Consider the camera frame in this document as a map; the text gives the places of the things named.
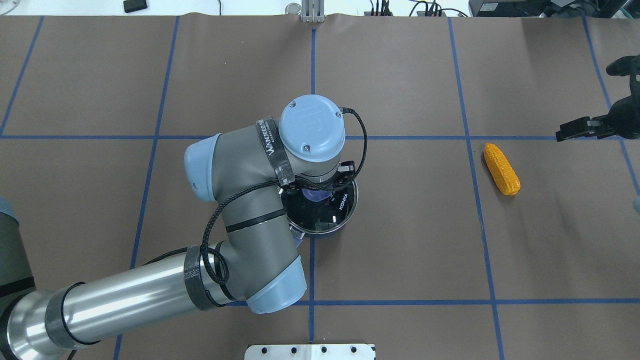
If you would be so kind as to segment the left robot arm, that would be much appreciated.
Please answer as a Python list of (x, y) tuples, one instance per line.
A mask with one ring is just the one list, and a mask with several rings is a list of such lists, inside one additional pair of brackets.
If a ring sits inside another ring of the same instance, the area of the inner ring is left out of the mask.
[(281, 194), (340, 192), (361, 168), (341, 162), (345, 115), (321, 95), (298, 96), (279, 118), (218, 133), (188, 146), (192, 191), (217, 208), (199, 244), (169, 251), (116, 275), (57, 291), (38, 290), (12, 204), (1, 198), (1, 358), (56, 360), (194, 312), (246, 301), (278, 312), (307, 290)]

